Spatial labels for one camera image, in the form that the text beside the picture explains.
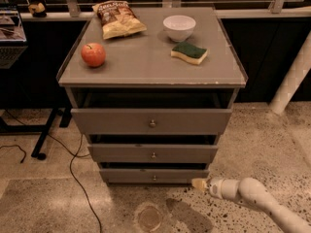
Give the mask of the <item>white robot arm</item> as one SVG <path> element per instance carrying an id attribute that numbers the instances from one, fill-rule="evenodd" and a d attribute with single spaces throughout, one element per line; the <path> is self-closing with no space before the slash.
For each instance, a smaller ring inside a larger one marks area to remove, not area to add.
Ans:
<path id="1" fill-rule="evenodd" d="M 284 233 L 311 233 L 308 221 L 282 206 L 256 179 L 194 178 L 191 185 L 202 192 L 207 191 L 214 198 L 266 213 Z"/>

